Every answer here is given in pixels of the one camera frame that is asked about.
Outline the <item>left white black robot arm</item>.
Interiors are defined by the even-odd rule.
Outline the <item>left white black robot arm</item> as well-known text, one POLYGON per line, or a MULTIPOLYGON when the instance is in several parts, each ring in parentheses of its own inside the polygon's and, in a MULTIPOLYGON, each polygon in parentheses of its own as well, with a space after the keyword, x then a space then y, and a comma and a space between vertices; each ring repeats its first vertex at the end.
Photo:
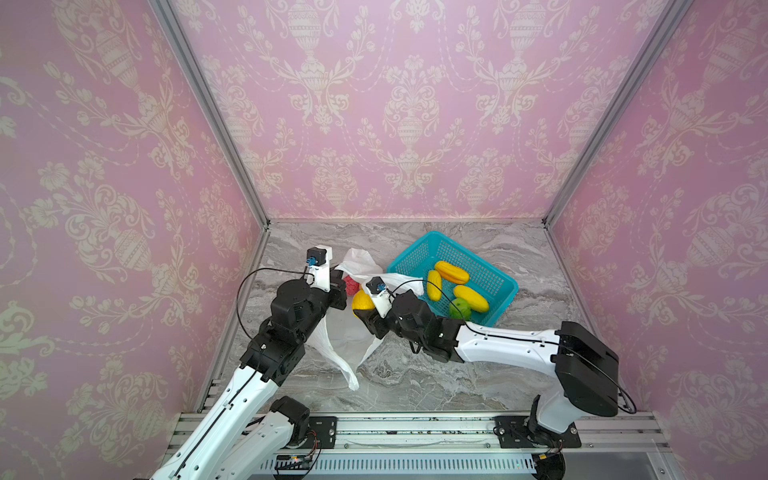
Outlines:
POLYGON ((346 284, 333 270, 309 284, 281 284, 270 316, 251 339, 240 366, 212 409, 153 479, 248 479, 267 458, 307 441, 310 410, 284 396, 245 434, 249 423, 277 392, 305 354, 305 344, 329 309, 346 307, 346 284))

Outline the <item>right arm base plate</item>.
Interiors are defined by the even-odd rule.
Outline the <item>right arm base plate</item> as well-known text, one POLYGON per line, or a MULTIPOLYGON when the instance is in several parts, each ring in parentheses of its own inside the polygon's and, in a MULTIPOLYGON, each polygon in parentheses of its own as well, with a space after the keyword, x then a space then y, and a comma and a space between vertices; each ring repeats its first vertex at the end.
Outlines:
POLYGON ((493 418, 493 433, 502 449, 543 448, 549 450, 578 449, 582 447, 576 425, 572 423, 561 434, 539 429, 532 433, 528 418, 518 415, 502 415, 493 418))

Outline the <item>orange yellow mango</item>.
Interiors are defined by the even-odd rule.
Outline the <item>orange yellow mango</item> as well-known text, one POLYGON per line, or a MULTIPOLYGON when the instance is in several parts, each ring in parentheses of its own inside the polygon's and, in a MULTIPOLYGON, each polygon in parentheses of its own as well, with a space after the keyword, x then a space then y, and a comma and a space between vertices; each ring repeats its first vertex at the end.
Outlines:
POLYGON ((465 285, 470 280, 470 275, 467 271, 446 261, 438 261, 434 265, 434 270, 439 272, 443 280, 456 285, 465 285))

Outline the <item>yellow lemon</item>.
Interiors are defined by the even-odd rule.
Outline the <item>yellow lemon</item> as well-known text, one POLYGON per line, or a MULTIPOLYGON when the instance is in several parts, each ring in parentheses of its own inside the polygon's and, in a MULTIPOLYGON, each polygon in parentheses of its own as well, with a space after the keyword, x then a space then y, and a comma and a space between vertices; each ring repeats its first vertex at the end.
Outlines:
POLYGON ((363 290, 358 290, 352 297, 351 308, 353 314, 361 320, 368 319, 376 311, 373 300, 363 290))

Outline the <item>green apple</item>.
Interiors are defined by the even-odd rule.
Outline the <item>green apple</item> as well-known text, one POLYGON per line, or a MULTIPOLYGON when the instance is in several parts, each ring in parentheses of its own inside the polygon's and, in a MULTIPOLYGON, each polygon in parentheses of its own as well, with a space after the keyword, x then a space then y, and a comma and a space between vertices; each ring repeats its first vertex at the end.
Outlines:
POLYGON ((472 309, 470 304, 461 298, 455 298, 449 303, 449 317, 452 319, 469 321, 472 309))

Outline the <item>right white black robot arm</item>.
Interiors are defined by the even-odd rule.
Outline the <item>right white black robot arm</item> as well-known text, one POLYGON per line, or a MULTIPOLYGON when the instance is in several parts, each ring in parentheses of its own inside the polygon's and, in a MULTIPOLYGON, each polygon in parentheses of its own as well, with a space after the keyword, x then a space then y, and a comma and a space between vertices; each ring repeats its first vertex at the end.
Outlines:
POLYGON ((441 363, 507 365, 553 378, 523 421, 527 439, 536 445, 558 446, 582 417, 619 413, 618 355, 578 323, 529 332, 484 327, 438 316, 411 291, 354 301, 352 311, 376 338, 393 333, 408 341, 414 354, 441 363))

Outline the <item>yellow banana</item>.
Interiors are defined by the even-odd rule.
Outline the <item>yellow banana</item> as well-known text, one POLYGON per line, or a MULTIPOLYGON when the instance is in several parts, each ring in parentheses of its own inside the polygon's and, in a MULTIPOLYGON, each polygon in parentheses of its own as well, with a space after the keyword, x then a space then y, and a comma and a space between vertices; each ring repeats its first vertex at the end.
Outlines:
POLYGON ((426 294, 430 301, 438 302, 442 294, 442 277, 436 270, 430 270, 426 277, 426 294))

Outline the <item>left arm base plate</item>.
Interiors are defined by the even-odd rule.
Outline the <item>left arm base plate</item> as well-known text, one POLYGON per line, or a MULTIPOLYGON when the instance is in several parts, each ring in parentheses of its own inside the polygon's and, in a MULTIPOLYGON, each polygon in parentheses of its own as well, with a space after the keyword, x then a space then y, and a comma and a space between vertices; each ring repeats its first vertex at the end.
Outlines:
POLYGON ((335 416, 310 416, 306 436, 301 444, 288 445, 289 449, 332 449, 336 442, 338 418, 335 416))

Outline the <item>red fruit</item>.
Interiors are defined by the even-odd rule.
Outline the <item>red fruit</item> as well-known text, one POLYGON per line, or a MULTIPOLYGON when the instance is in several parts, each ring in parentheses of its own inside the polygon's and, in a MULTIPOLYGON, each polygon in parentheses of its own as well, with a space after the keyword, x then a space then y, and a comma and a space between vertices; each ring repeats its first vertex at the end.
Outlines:
POLYGON ((345 292, 347 296, 354 296, 360 290, 360 284, 354 280, 351 276, 345 276, 343 278, 345 285, 345 292))

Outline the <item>white plastic bag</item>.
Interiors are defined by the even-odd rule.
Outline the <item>white plastic bag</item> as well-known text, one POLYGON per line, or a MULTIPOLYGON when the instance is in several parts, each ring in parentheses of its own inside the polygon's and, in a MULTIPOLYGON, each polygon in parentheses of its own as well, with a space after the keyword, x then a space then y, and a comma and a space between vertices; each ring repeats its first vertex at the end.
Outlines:
MULTIPOLYGON (((343 279, 351 278, 360 284, 360 288, 374 276, 380 276, 387 288, 395 293, 410 290, 420 295, 425 290, 421 278, 385 273, 370 253, 363 249, 349 249, 338 268, 342 271, 343 279)), ((342 288, 342 297, 347 300, 347 307, 344 310, 329 308, 325 319, 320 321, 309 337, 307 345, 339 370, 348 388, 356 391, 359 389, 357 368, 373 354, 382 341, 371 334, 364 323, 354 316, 352 297, 346 295, 346 287, 342 288)))

